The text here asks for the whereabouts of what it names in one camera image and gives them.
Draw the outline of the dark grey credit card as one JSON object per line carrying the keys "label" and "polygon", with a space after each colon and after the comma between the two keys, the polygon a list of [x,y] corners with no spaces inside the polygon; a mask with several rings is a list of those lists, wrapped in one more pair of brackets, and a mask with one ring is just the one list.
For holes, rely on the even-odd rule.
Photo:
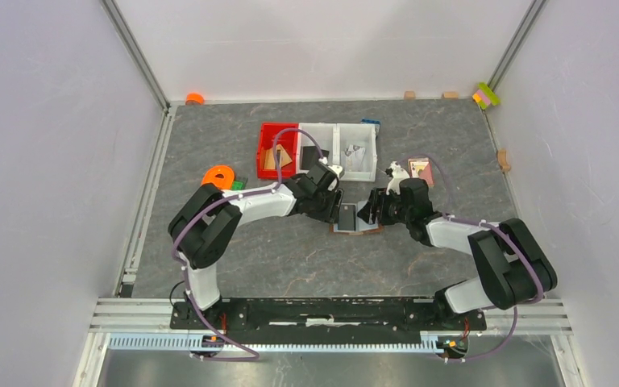
{"label": "dark grey credit card", "polygon": [[342,204],[339,209],[339,218],[335,227],[339,232],[353,232],[357,229],[356,205]]}

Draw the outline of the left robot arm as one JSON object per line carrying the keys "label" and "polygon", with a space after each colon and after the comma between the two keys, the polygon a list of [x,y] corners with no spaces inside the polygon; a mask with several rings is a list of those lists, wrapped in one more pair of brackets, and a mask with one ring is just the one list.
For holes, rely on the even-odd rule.
{"label": "left robot arm", "polygon": [[202,185],[168,224],[172,257],[185,273],[190,318],[205,329],[219,322],[217,262],[239,226],[296,214],[334,223],[343,198],[343,174],[342,166],[320,159],[307,172],[264,187],[233,191]]}

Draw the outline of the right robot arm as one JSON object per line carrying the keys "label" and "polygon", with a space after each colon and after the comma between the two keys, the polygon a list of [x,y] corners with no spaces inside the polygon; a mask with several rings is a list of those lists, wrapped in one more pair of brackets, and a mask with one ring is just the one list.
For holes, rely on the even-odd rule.
{"label": "right robot arm", "polygon": [[416,242],[472,258],[476,277],[434,295],[434,321],[444,329],[457,327],[473,310],[539,302],[558,284],[555,269],[521,219],[491,223],[444,214],[433,208],[423,180],[407,178],[397,187],[373,189],[357,216],[368,224],[403,224]]}

